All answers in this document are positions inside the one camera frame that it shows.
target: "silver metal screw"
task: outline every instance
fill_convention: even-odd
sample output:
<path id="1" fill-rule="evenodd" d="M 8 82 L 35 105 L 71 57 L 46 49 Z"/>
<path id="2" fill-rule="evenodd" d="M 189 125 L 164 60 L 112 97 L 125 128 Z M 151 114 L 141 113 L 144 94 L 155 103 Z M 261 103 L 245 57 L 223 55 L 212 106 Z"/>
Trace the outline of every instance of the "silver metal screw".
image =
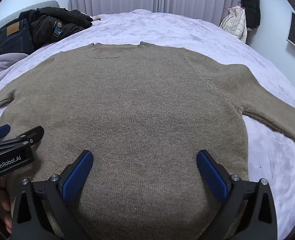
<path id="1" fill-rule="evenodd" d="M 58 180 L 58 175 L 54 174 L 51 176 L 51 181 L 57 181 Z"/>
<path id="2" fill-rule="evenodd" d="M 261 183 L 262 183 L 263 185 L 267 185 L 267 184 L 268 184 L 267 179 L 261 179 Z"/>
<path id="3" fill-rule="evenodd" d="M 239 181 L 240 180 L 240 177 L 237 176 L 236 174 L 232 174 L 231 177 L 232 177 L 232 180 L 234 180 L 234 181 Z"/>
<path id="4" fill-rule="evenodd" d="M 23 185 L 26 185 L 27 183 L 29 183 L 29 179 L 23 179 L 23 180 L 22 180 L 22 184 L 23 184 Z"/>

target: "sweater sleeve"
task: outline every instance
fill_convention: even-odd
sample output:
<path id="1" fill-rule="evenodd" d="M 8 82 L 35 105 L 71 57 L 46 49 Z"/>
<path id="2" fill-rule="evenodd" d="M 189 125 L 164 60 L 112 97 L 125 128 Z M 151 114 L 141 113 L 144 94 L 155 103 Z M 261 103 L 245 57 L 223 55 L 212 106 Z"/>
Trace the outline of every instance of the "sweater sleeve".
<path id="1" fill-rule="evenodd" d="M 254 118 L 295 141 L 295 108 L 263 88 L 248 67 L 223 65 L 202 55 L 199 72 L 209 85 L 215 86 L 242 114 Z"/>

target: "brown knit sweater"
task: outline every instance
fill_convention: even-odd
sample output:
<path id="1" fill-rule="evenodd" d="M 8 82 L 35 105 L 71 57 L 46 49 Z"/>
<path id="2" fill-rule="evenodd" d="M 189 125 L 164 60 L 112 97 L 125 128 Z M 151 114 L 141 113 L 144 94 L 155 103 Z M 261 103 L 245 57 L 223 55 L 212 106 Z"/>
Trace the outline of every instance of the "brown knit sweater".
<path id="1" fill-rule="evenodd" d="M 201 149 L 248 176 L 242 114 L 295 140 L 295 109 L 244 65 L 142 42 L 53 55 L 0 91 L 9 137 L 42 125 L 34 163 L 8 177 L 60 173 L 83 149 L 93 169 L 72 211 L 95 239 L 197 239 L 219 205 L 196 166 Z"/>

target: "bedspread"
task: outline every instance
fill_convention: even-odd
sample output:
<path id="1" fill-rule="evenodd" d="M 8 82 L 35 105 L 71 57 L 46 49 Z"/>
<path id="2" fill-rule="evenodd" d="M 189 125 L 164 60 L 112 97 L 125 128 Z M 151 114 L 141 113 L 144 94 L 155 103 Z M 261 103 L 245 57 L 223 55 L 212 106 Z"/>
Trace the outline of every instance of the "bedspread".
<path id="1" fill-rule="evenodd" d="M 222 64 L 244 64 L 265 89 L 295 108 L 295 89 L 287 78 L 269 60 L 212 23 L 141 9 L 100 17 L 102 20 L 93 22 L 89 29 L 44 46 L 10 66 L 0 80 L 0 90 L 60 51 L 97 42 L 137 45 L 145 41 L 160 46 L 184 47 Z M 295 225 L 295 142 L 254 119 L 247 116 L 243 119 L 248 130 L 249 179 L 258 181 L 264 177 L 269 181 L 279 239 L 284 239 Z"/>

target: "black jacket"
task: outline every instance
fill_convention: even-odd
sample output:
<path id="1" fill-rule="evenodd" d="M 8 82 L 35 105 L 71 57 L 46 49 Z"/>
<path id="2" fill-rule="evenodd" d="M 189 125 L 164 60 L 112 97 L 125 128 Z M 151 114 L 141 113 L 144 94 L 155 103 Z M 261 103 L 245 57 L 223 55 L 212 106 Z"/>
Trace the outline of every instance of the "black jacket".
<path id="1" fill-rule="evenodd" d="M 21 12 L 17 19 L 0 28 L 0 54 L 9 52 L 31 54 L 46 43 L 60 41 L 89 28 L 92 21 L 90 16 L 78 10 L 68 11 L 65 8 L 44 7 Z M 9 36 L 3 34 L 6 33 L 7 27 L 17 22 L 20 22 L 18 31 Z M 11 46 L 18 39 L 23 39 L 23 45 Z"/>
<path id="2" fill-rule="evenodd" d="M 245 8 L 246 27 L 257 28 L 261 21 L 260 0 L 241 0 L 241 6 Z"/>

